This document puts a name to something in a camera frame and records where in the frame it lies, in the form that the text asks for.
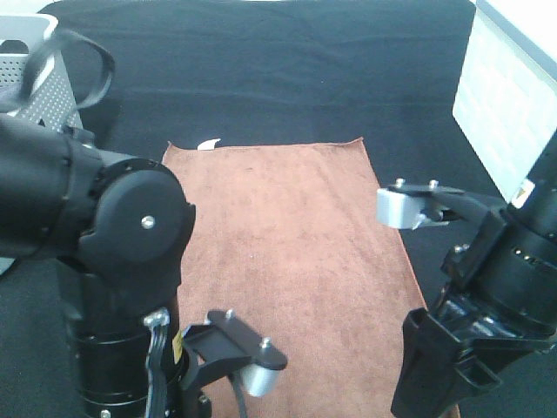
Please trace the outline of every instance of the brown towel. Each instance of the brown towel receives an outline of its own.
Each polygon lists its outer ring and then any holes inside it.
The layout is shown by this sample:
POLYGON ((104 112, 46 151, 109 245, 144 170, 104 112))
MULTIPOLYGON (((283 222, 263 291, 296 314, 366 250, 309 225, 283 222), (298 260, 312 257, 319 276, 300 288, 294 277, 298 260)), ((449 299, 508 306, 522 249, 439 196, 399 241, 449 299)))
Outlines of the brown towel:
MULTIPOLYGON (((288 356, 275 390, 246 399, 249 416, 392 417, 402 321, 424 302, 399 233, 375 220, 378 182, 362 139, 171 145, 164 163, 198 208, 182 326, 233 308, 288 356)), ((238 416, 226 381, 207 394, 216 418, 238 416)))

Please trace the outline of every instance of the white tag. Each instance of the white tag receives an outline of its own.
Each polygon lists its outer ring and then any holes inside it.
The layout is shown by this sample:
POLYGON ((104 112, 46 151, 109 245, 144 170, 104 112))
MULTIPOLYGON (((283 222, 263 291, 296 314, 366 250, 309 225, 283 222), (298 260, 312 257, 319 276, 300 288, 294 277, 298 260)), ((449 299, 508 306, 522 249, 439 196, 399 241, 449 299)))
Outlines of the white tag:
POLYGON ((511 203, 517 209, 521 209, 524 206, 530 194, 534 191, 536 185, 528 179, 523 179, 522 183, 520 184, 519 190, 516 191, 513 198, 511 199, 511 203))

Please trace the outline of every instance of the black cloth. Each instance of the black cloth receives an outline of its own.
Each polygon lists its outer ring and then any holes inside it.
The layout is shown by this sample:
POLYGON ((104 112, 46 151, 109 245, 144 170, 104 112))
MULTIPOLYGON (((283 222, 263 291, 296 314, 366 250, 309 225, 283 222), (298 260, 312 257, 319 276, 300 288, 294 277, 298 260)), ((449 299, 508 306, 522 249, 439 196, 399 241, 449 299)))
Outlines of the black cloth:
MULTIPOLYGON (((194 148, 211 138, 226 146, 364 136, 382 185, 435 178, 497 194, 452 117, 474 13, 468 0, 67 0, 44 13, 116 59, 108 97, 82 111, 99 147, 160 159, 169 141, 194 148)), ((64 60, 84 96, 98 71, 94 53, 72 48, 64 60)), ((446 250, 473 235, 464 223, 402 233, 428 303, 446 281, 446 250)), ((77 416, 59 312, 50 263, 25 262, 0 278, 0 416, 77 416)), ((463 401, 463 416, 557 415, 556 367, 557 354, 527 357, 502 374, 504 388, 463 401)))

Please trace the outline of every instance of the white panel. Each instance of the white panel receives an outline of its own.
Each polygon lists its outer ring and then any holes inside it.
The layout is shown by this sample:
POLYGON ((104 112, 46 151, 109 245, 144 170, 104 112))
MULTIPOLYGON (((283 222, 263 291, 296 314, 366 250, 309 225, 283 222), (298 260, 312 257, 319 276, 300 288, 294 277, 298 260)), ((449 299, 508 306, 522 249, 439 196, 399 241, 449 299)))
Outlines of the white panel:
POLYGON ((453 115, 508 201, 557 127, 557 82, 477 10, 453 115))

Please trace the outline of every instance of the black strap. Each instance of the black strap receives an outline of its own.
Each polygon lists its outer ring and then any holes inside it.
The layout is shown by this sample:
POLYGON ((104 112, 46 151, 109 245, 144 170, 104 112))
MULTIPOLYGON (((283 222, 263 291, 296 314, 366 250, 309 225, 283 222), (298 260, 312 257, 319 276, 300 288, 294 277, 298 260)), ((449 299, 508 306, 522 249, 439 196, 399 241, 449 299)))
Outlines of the black strap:
POLYGON ((114 70, 116 68, 114 58, 101 45, 80 35, 72 30, 55 30, 51 37, 38 46, 36 50, 31 52, 23 69, 23 80, 21 88, 15 97, 4 100, 0 103, 0 112, 13 111, 29 102, 31 93, 33 92, 33 84, 40 74, 46 63, 46 60, 53 54, 61 51, 70 44, 84 43, 91 46, 102 58, 103 67, 98 81, 92 86, 87 97, 76 104, 76 106, 66 115, 64 122, 75 112, 80 109, 96 105, 106 95, 111 87, 114 78, 114 70))

